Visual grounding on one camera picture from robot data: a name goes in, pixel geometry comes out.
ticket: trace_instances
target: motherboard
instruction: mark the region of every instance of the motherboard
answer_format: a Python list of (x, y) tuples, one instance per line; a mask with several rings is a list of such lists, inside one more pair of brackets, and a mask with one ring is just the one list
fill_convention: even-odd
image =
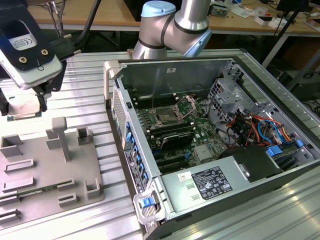
[(171, 102), (175, 104), (164, 105), (167, 100), (156, 98), (148, 108), (136, 104), (140, 125), (162, 174), (214, 161), (227, 149), (228, 140), (223, 141), (210, 123), (204, 100), (175, 95)]

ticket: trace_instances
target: blue cable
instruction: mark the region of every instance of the blue cable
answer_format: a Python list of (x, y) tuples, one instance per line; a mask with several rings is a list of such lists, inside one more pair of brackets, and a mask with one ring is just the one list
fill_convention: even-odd
[(278, 137), (283, 141), (283, 142), (287, 142), (286, 140), (285, 140), (285, 138), (280, 134), (280, 132), (278, 131), (278, 128), (277, 128), (277, 126), (272, 122), (272, 121), (269, 121), (269, 120), (261, 120), (260, 122), (259, 122), (259, 124), (258, 124), (258, 132), (259, 132), (259, 134), (260, 134), (260, 136), (262, 137), (262, 138), (264, 138), (265, 140), (267, 140), (269, 143), (271, 143), (271, 145), (273, 144), (272, 143), (272, 141), (269, 139), (269, 138), (267, 138), (266, 136), (264, 136), (263, 134), (262, 134), (262, 132), (261, 132), (261, 129), (260, 129), (260, 126), (261, 126), (261, 123), (262, 122), (268, 122), (268, 123), (270, 123), (271, 125), (273, 125), (273, 127), (274, 127), (274, 129), (275, 129), (275, 131), (276, 131), (276, 134), (278, 135)]

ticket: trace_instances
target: green circuit board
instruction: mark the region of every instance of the green circuit board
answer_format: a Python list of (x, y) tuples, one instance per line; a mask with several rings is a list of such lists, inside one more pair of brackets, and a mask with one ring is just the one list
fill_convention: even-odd
[[(154, 159), (162, 173), (166, 174), (179, 170), (176, 168), (177, 161), (181, 161), (182, 163), (185, 161), (187, 163), (181, 167), (182, 169), (214, 161), (227, 149), (225, 142), (223, 142), (215, 127), (208, 120), (204, 106), (200, 105), (197, 100), (195, 100), (194, 104), (195, 110), (179, 120), (177, 120), (177, 115), (174, 114), (174, 107), (172, 105), (136, 109), (138, 119), (150, 144)], [(193, 109), (187, 100), (181, 101), (177, 106), (183, 116)], [(189, 144), (184, 146), (162, 150), (160, 148), (161, 140), (148, 135), (148, 130), (150, 129), (161, 129), (163, 126), (174, 126), (175, 124), (190, 122), (194, 123), (191, 128), (192, 132), (194, 132), (194, 138)], [(175, 133), (175, 131), (168, 131), (167, 135), (172, 135), (173, 132)]]

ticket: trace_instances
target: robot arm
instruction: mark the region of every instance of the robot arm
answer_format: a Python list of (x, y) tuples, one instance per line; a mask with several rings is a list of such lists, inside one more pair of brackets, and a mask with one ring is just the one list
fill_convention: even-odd
[(169, 47), (185, 57), (196, 57), (208, 43), (210, 0), (183, 0), (181, 10), (165, 1), (149, 1), (141, 14), (139, 40), (133, 59), (159, 59)]

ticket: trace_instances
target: white sticker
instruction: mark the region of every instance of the white sticker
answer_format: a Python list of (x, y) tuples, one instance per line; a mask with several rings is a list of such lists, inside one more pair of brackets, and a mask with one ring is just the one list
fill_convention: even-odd
[(188, 180), (188, 179), (191, 179), (191, 172), (190, 171), (186, 171), (184, 173), (180, 173), (178, 174), (178, 178), (181, 181), (184, 181), (184, 180)]
[(9, 39), (11, 45), (18, 51), (33, 48), (37, 45), (37, 41), (30, 33)]
[(224, 189), (230, 188), (230, 184), (225, 184), (225, 185), (223, 185), (223, 188), (224, 188)]
[(168, 68), (167, 70), (166, 70), (166, 73), (167, 74), (171, 74), (171, 73), (175, 73), (176, 72), (176, 68)]

